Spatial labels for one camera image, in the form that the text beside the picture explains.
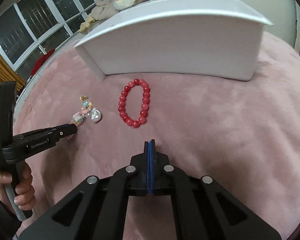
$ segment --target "white storage bin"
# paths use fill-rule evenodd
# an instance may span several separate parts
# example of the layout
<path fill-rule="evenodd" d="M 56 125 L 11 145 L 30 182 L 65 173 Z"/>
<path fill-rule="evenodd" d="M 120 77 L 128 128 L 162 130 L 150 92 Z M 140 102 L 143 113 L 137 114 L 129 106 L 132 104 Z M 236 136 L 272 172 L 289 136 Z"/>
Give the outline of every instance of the white storage bin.
<path fill-rule="evenodd" d="M 122 11 L 75 45 L 95 74 L 191 73 L 250 80 L 263 25 L 239 0 L 157 0 Z"/>

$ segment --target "window frame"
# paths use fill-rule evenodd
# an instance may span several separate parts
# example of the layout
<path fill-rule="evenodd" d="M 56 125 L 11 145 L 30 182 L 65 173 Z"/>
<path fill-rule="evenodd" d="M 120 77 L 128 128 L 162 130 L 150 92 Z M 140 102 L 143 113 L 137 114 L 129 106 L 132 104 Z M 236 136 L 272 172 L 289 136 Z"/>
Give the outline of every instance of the window frame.
<path fill-rule="evenodd" d="M 93 7 L 95 5 L 95 3 L 98 0 L 93 0 L 94 3 L 92 3 L 91 5 L 89 5 L 87 8 L 84 8 L 83 5 L 80 3 L 79 0 L 72 0 L 74 2 L 74 4 L 76 5 L 77 9 L 79 10 L 79 13 L 77 13 L 76 15 L 72 16 L 71 18 L 65 20 L 63 18 L 63 16 L 61 15 L 61 13 L 59 12 L 57 6 L 54 4 L 53 0 L 44 0 L 45 3 L 47 4 L 48 8 L 50 9 L 51 13 L 53 14 L 53 16 L 55 17 L 55 19 L 57 20 L 57 24 L 54 25 L 52 28 L 50 28 L 49 30 L 47 30 L 42 36 L 40 36 L 39 38 L 36 38 L 36 36 L 34 35 L 34 33 L 32 32 L 32 30 L 30 29 L 29 25 L 27 24 L 27 22 L 25 21 L 24 17 L 21 14 L 21 11 L 17 5 L 17 3 L 21 1 L 21 0 L 17 0 L 12 6 L 14 7 L 15 11 L 17 12 L 22 24 L 24 25 L 24 27 L 26 28 L 27 32 L 29 33 L 29 35 L 31 36 L 31 38 L 34 40 L 34 42 L 28 47 L 28 49 L 26 49 L 22 55 L 17 59 L 17 61 L 15 63 L 12 63 L 11 60 L 8 58 L 7 54 L 5 53 L 5 51 L 2 49 L 1 45 L 0 45 L 0 55 L 2 56 L 2 58 L 6 61 L 6 63 L 9 65 L 9 67 L 16 72 L 21 65 L 27 60 L 27 58 L 31 55 L 31 53 L 36 50 L 37 48 L 39 48 L 43 54 L 47 54 L 47 52 L 45 51 L 45 49 L 42 47 L 41 43 L 44 42 L 46 39 L 48 39 L 51 35 L 53 35 L 55 32 L 57 32 L 60 28 L 64 27 L 66 29 L 66 31 L 68 32 L 68 34 L 70 35 L 68 39 L 66 39 L 63 43 L 61 43 L 57 48 L 61 48 L 69 39 L 71 39 L 71 37 L 75 34 L 77 34 L 77 32 L 73 33 L 71 31 L 71 29 L 68 26 L 68 22 L 70 22 L 71 20 L 75 19 L 76 17 L 78 17 L 79 15 L 82 15 L 83 19 L 86 20 L 88 17 L 88 14 L 86 13 L 87 10 L 91 9 L 91 7 Z"/>

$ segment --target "pink plush fabric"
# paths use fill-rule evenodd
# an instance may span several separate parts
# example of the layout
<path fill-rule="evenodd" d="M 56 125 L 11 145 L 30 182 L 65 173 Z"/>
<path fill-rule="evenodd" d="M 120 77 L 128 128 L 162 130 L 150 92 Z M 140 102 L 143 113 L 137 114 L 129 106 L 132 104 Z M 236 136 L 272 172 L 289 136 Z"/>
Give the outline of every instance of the pink plush fabric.
<path fill-rule="evenodd" d="M 103 119 L 87 119 L 75 138 L 27 160 L 38 203 L 23 228 L 87 176 L 111 176 L 143 151 L 145 140 L 155 139 L 173 165 L 197 178 L 212 176 L 287 239 L 300 223 L 300 58 L 265 33 L 258 65 L 249 82 L 165 73 L 99 82 L 69 48 L 31 91 L 14 133 L 68 123 L 81 109 L 81 95 L 93 99 Z M 147 123 L 138 129 L 117 112 L 120 93 L 134 78 L 151 86 Z M 126 108 L 133 118 L 141 98 L 140 86 L 129 93 Z M 131 198 L 124 239 L 175 239 L 168 202 Z"/>

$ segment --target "silver screw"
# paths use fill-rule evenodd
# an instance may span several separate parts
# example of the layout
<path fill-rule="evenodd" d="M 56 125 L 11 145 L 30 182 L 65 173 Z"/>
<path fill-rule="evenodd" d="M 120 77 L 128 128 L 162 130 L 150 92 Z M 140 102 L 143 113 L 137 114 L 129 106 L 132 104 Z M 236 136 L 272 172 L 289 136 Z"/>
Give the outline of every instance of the silver screw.
<path fill-rule="evenodd" d="M 205 184 L 211 184 L 213 182 L 213 179 L 210 176 L 203 176 L 202 181 Z"/>
<path fill-rule="evenodd" d="M 126 167 L 126 171 L 129 172 L 129 173 L 135 172 L 136 168 L 135 168 L 135 166 L 130 165 L 130 166 Z"/>
<path fill-rule="evenodd" d="M 174 167 L 172 165 L 165 165 L 163 169 L 167 172 L 171 172 L 174 170 Z"/>
<path fill-rule="evenodd" d="M 89 178 L 87 178 L 87 182 L 89 184 L 95 184 L 98 181 L 98 178 L 96 176 L 90 176 Z"/>

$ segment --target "yellow curtain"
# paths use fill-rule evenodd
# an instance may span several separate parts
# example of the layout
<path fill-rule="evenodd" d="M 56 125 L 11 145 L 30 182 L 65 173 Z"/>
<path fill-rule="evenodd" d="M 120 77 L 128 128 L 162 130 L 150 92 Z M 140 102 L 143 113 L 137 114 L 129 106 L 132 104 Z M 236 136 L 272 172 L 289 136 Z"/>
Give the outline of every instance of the yellow curtain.
<path fill-rule="evenodd" d="M 5 81 L 16 81 L 17 91 L 26 84 L 24 79 L 15 73 L 0 55 L 0 82 Z"/>

